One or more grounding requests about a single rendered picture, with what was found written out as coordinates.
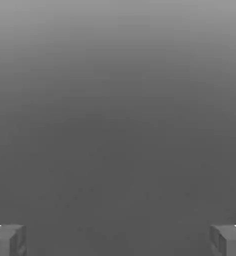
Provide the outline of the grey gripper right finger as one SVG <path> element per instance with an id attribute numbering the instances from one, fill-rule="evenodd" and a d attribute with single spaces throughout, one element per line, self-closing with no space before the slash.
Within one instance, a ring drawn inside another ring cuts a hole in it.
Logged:
<path id="1" fill-rule="evenodd" d="M 236 224 L 211 225 L 209 239 L 212 256 L 236 256 Z"/>

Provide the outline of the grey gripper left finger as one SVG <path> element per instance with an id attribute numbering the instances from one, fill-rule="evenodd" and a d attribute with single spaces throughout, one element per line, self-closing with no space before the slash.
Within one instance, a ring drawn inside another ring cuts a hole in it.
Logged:
<path id="1" fill-rule="evenodd" d="M 22 224 L 0 226 L 0 256 L 27 256 L 27 227 Z"/>

